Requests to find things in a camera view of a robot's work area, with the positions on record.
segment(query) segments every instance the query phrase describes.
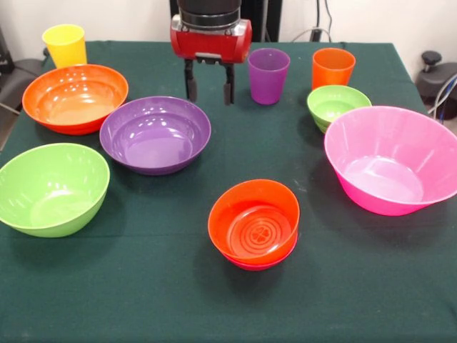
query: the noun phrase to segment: yellow cup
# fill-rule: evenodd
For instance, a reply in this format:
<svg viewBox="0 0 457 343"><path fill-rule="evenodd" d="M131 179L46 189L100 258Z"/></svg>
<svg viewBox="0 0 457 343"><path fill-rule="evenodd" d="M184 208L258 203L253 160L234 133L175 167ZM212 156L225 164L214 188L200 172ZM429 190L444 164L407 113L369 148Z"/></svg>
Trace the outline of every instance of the yellow cup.
<svg viewBox="0 0 457 343"><path fill-rule="evenodd" d="M47 29L42 38L57 68L87 64L82 27L72 24L56 25Z"/></svg>

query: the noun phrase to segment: plastic bowl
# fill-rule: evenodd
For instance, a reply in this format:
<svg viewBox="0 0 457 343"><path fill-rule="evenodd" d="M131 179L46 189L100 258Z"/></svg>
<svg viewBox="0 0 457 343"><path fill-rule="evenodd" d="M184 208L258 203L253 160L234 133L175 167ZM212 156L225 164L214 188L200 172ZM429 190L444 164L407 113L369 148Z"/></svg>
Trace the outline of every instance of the plastic bowl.
<svg viewBox="0 0 457 343"><path fill-rule="evenodd" d="M457 137L423 114L354 109L330 125L325 150L347 195L374 213L400 216L457 194Z"/></svg>
<svg viewBox="0 0 457 343"><path fill-rule="evenodd" d="M31 236L68 236L94 217L108 183L108 164L95 150L39 146L0 169L0 220Z"/></svg>
<svg viewBox="0 0 457 343"><path fill-rule="evenodd" d="M114 111L100 129L100 142L109 156L135 172L163 175L190 164L210 135L209 119L196 105L150 96Z"/></svg>
<svg viewBox="0 0 457 343"><path fill-rule="evenodd" d="M341 85L314 89L306 100L317 127L326 132L340 115L359 107L371 106L370 99L361 91Z"/></svg>
<svg viewBox="0 0 457 343"><path fill-rule="evenodd" d="M208 231L225 256L250 265L283 259L295 244L300 207L293 192L265 179L242 182L216 201Z"/></svg>
<svg viewBox="0 0 457 343"><path fill-rule="evenodd" d="M297 245L297 241L298 241L298 232L296 232L295 243L293 244L291 251L289 251L286 256L282 257L278 261L270 263L270 264L260 264L260 265L247 264L247 263L242 263L242 262L236 261L235 259L232 259L231 257L228 257L226 255L224 255L224 257L241 269L248 270L250 272L260 272L262 270L269 269L271 267L274 267L274 266L280 264L283 260L285 260L287 257L289 257L289 255L292 254L292 251L295 249L295 246Z"/></svg>
<svg viewBox="0 0 457 343"><path fill-rule="evenodd" d="M98 131L128 92L127 81L117 71L84 64L41 75L27 87L22 105L33 120L50 130L82 135Z"/></svg>

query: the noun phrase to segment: green tablecloth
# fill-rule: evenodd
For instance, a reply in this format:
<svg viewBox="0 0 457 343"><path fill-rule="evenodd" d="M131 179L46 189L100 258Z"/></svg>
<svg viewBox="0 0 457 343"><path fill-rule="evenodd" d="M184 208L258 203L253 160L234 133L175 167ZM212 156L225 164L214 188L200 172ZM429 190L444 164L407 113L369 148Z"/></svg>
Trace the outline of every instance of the green tablecloth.
<svg viewBox="0 0 457 343"><path fill-rule="evenodd" d="M233 106L223 105L224 69L195 67L213 132L185 170L144 177L107 157L106 200L77 234L37 239L1 225L0 342L457 342L457 199L397 218L352 203L305 105L323 44L272 45L291 56L274 106L251 100L245 64ZM424 111L391 44L346 48L357 58L350 85L373 104ZM129 99L184 97L169 44L87 49L89 62L127 78ZM23 114L0 166L58 141L102 151L98 134L56 134ZM301 204L296 249L259 273L226 262L206 228L219 195L254 178L283 182Z"/></svg>

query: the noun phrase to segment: small orange bowl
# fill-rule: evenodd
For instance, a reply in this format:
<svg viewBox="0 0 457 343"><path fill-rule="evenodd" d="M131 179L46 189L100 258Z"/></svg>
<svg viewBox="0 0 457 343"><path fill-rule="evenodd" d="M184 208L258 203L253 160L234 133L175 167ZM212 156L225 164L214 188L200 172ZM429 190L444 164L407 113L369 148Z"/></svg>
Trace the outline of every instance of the small orange bowl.
<svg viewBox="0 0 457 343"><path fill-rule="evenodd" d="M242 182L216 201L208 232L214 246L242 264L283 259L296 243L300 206L293 192L265 179Z"/></svg>
<svg viewBox="0 0 457 343"><path fill-rule="evenodd" d="M24 111L61 134L98 131L127 98L129 85L116 70L96 64L54 69L35 79L22 97Z"/></svg>

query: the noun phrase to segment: green bowl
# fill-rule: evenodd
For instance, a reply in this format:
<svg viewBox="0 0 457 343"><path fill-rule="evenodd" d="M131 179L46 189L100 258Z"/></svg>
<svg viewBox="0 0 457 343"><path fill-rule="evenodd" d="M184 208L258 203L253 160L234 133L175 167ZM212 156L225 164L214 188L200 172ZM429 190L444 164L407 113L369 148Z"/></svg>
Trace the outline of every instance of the green bowl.
<svg viewBox="0 0 457 343"><path fill-rule="evenodd" d="M82 229L106 195L109 168L84 145L39 146L0 169L0 220L37 237L64 237Z"/></svg>
<svg viewBox="0 0 457 343"><path fill-rule="evenodd" d="M306 102L321 131L343 113L359 107L371 106L370 99L361 91L336 84L314 89L308 95Z"/></svg>

